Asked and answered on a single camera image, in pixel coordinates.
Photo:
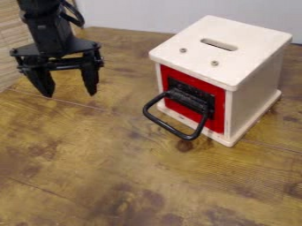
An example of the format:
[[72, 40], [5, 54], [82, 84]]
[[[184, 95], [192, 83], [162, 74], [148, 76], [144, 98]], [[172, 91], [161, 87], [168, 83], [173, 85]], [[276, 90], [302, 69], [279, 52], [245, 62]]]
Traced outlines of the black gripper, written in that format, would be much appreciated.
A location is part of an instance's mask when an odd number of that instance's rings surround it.
[[[104, 66], [97, 42], [76, 38], [69, 22], [74, 21], [62, 12], [41, 14], [35, 17], [19, 14], [25, 22], [33, 43], [10, 49], [9, 55], [17, 62], [17, 68], [23, 70], [29, 65], [25, 60], [31, 57], [31, 67], [45, 67], [49, 71], [80, 69], [85, 90], [90, 96], [96, 94], [98, 83], [97, 70]], [[45, 97], [54, 92], [54, 81], [50, 72], [44, 68], [34, 68], [25, 72], [31, 85]]]

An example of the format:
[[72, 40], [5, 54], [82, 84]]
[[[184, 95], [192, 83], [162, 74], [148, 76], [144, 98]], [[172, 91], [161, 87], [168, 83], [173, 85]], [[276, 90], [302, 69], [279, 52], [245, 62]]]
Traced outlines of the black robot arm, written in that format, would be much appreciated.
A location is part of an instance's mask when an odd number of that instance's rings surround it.
[[19, 19], [26, 24], [33, 43], [10, 49], [9, 55], [17, 62], [17, 70], [26, 76], [42, 96], [54, 92], [50, 71], [81, 72], [85, 90], [96, 94], [98, 69], [104, 66], [100, 43], [76, 38], [69, 24], [81, 27], [81, 13], [66, 0], [15, 0]]

